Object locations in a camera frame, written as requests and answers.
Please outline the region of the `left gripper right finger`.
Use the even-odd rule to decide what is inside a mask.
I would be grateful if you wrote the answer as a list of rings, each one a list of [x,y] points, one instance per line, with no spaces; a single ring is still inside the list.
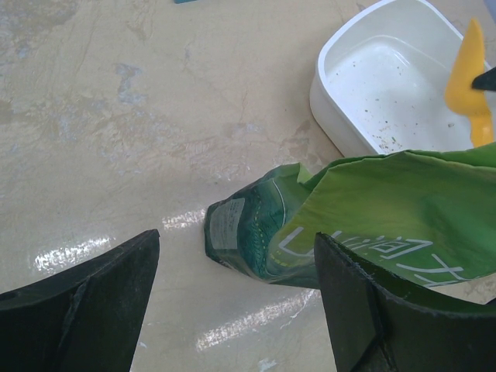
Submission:
[[[315,266],[338,371],[493,371],[495,303],[431,291],[315,236]]]

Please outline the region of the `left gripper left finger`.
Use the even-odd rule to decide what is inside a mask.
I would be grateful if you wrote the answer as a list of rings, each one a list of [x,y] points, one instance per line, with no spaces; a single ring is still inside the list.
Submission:
[[[160,255],[147,230],[1,295],[3,371],[129,371]]]

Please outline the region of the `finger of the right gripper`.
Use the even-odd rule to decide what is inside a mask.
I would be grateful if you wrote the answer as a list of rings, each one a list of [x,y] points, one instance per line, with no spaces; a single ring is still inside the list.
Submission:
[[[471,87],[478,91],[496,92],[496,67],[476,76],[472,81]]]

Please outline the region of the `orange plastic scoop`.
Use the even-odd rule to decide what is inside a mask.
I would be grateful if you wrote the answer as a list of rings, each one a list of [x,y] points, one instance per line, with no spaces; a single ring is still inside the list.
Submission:
[[[484,93],[472,87],[484,73],[484,34],[477,19],[472,19],[463,37],[444,94],[448,109],[470,121],[470,140],[475,147],[494,141],[492,114]]]

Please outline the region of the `white litter box tray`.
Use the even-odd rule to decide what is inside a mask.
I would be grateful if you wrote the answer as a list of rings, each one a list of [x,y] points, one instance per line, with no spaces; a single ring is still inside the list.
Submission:
[[[315,121],[345,157],[471,148],[470,123],[444,91],[461,33],[426,1],[380,1],[321,49],[310,90]]]

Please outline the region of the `green litter bag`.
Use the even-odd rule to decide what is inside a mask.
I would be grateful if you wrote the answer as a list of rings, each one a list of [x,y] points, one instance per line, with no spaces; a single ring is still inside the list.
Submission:
[[[448,294],[495,272],[495,146],[283,165],[208,207],[205,253],[268,284],[319,286],[314,239]]]

